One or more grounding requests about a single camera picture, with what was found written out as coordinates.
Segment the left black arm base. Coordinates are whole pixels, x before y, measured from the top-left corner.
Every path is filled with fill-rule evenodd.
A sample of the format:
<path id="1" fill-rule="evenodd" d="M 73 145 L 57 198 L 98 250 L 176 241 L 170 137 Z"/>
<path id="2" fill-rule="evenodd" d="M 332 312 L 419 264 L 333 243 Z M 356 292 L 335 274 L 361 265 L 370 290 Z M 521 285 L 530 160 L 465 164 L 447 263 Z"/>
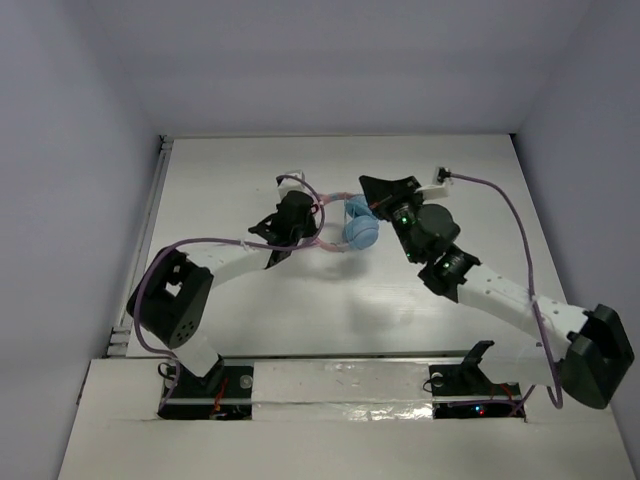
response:
<path id="1" fill-rule="evenodd" d="M 157 372 L 163 379 L 162 405 L 157 415 L 164 420 L 252 419 L 252 363 L 218 362 L 204 378 L 198 378 L 182 367 L 173 390 L 175 365 L 161 362 Z"/>

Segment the pink blue cat-ear headphones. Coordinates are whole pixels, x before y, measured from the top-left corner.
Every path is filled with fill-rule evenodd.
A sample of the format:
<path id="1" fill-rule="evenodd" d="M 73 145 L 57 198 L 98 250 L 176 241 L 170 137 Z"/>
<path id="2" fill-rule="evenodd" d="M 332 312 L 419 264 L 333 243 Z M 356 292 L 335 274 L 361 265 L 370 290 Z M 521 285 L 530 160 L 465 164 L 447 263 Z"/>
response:
<path id="1" fill-rule="evenodd" d="M 343 205 L 343 220 L 345 221 L 341 241 L 325 242 L 320 238 L 314 245 L 324 251 L 344 253 L 348 251 L 362 251 L 371 248 L 379 238 L 379 220 L 368 208 L 365 196 L 349 192 L 334 192 L 320 195 L 323 207 L 335 202 Z"/>

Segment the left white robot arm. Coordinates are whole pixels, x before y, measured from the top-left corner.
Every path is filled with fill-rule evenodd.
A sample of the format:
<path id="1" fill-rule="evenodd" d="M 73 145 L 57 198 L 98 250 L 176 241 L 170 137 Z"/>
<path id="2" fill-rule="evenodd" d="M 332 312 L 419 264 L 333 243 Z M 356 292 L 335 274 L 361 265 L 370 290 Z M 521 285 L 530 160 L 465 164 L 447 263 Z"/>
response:
<path id="1" fill-rule="evenodd" d="M 141 345 L 175 358 L 200 394 L 215 392 L 221 386 L 224 361 L 199 331 L 210 291 L 270 269 L 309 246 L 319 234 L 314 218 L 319 209 L 318 196 L 290 190 L 274 213 L 248 229 L 263 244 L 196 238 L 161 249 L 131 294 L 126 312 L 137 336 L 146 329 L 164 348 Z"/>

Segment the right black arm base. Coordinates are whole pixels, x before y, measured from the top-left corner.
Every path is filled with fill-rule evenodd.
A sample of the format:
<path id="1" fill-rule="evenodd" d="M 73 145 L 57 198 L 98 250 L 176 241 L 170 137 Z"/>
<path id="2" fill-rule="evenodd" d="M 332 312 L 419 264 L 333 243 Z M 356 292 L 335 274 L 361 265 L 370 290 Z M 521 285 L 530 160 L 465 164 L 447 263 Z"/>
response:
<path id="1" fill-rule="evenodd" d="M 493 383 L 480 365 L 492 340 L 477 342 L 458 363 L 428 368 L 422 390 L 431 395 L 436 420 L 516 418 L 526 419 L 518 383 Z"/>

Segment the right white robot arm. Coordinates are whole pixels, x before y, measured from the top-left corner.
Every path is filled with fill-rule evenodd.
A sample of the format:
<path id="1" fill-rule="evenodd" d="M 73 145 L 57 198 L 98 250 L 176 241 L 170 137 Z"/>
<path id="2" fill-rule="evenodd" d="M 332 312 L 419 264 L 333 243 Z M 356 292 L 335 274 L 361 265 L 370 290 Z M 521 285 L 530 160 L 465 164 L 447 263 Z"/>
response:
<path id="1" fill-rule="evenodd" d="M 454 173 L 438 169 L 435 182 L 409 176 L 359 183 L 373 215 L 390 223 L 405 257 L 420 266 L 419 279 L 434 295 L 484 312 L 540 341 L 543 360 L 530 378 L 555 405 L 567 394 L 580 404 L 606 408 L 635 360 L 619 314 L 599 304 L 588 310 L 539 296 L 529 279 L 521 286 L 456 245 L 461 228 L 438 204 Z"/>

